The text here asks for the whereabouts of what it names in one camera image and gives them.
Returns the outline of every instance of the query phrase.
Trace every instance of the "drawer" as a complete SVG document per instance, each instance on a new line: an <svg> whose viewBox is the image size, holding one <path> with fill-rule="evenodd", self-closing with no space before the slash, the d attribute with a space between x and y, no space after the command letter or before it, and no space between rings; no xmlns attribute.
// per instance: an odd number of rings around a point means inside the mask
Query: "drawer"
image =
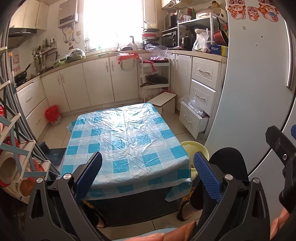
<svg viewBox="0 0 296 241"><path fill-rule="evenodd" d="M196 97L200 101L201 108L211 116L214 107L217 91L191 80L190 96Z"/></svg>
<svg viewBox="0 0 296 241"><path fill-rule="evenodd" d="M43 100L26 118L34 136L39 138L41 132L47 125L47 119L45 118L45 111L48 108L46 100Z"/></svg>
<svg viewBox="0 0 296 241"><path fill-rule="evenodd" d="M45 99L41 80L36 80L17 92L22 111L27 117Z"/></svg>
<svg viewBox="0 0 296 241"><path fill-rule="evenodd" d="M197 57L192 60L192 79L214 90L218 90L220 72L220 62Z"/></svg>
<svg viewBox="0 0 296 241"><path fill-rule="evenodd" d="M196 139L198 133L204 131L207 127L209 116L206 113L203 113L202 116L199 116L196 112L194 112L193 109L182 102L179 119Z"/></svg>

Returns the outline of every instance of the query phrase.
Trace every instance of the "stool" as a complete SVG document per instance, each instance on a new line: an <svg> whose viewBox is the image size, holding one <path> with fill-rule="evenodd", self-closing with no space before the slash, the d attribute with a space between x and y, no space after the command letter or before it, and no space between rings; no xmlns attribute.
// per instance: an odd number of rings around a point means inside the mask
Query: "stool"
<svg viewBox="0 0 296 241"><path fill-rule="evenodd" d="M160 95L154 97L149 102L157 109L162 115L163 110L168 111L172 114L175 113L175 97L176 94L163 92Z"/></svg>

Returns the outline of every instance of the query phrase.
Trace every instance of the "window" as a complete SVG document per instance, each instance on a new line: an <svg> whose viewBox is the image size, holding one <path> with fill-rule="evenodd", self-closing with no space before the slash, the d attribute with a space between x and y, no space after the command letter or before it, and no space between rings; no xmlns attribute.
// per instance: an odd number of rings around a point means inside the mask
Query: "window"
<svg viewBox="0 0 296 241"><path fill-rule="evenodd" d="M141 42L143 32L143 1L85 0L84 38L86 50L110 51L131 42Z"/></svg>

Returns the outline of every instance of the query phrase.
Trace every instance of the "silver bolt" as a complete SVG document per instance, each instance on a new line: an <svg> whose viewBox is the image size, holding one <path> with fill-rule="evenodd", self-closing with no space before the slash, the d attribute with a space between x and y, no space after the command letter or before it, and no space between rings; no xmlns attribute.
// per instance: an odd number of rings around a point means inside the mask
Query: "silver bolt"
<svg viewBox="0 0 296 241"><path fill-rule="evenodd" d="M71 174L70 173L67 173L63 176L64 179L68 180L71 178Z"/></svg>
<svg viewBox="0 0 296 241"><path fill-rule="evenodd" d="M230 175L230 174L226 174L225 175L225 178L227 179L227 180L232 180L233 179L233 176L232 175Z"/></svg>
<svg viewBox="0 0 296 241"><path fill-rule="evenodd" d="M41 183L42 181L43 181L43 178L42 178L42 177L39 177L39 178L37 178L37 180L36 180L37 183Z"/></svg>
<svg viewBox="0 0 296 241"><path fill-rule="evenodd" d="M258 178L254 178L253 179L253 182L256 183L256 184L259 184L260 183L260 180Z"/></svg>

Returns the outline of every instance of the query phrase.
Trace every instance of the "plastic tablecloth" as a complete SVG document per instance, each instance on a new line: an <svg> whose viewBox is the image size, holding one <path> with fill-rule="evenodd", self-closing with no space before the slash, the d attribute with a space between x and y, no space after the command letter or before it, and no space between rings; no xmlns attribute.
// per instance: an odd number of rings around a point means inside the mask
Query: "plastic tablecloth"
<svg viewBox="0 0 296 241"><path fill-rule="evenodd" d="M72 133L62 175L73 173L99 151L102 167L85 200L108 199L172 187L172 201L190 191L187 153L151 103L80 115Z"/></svg>

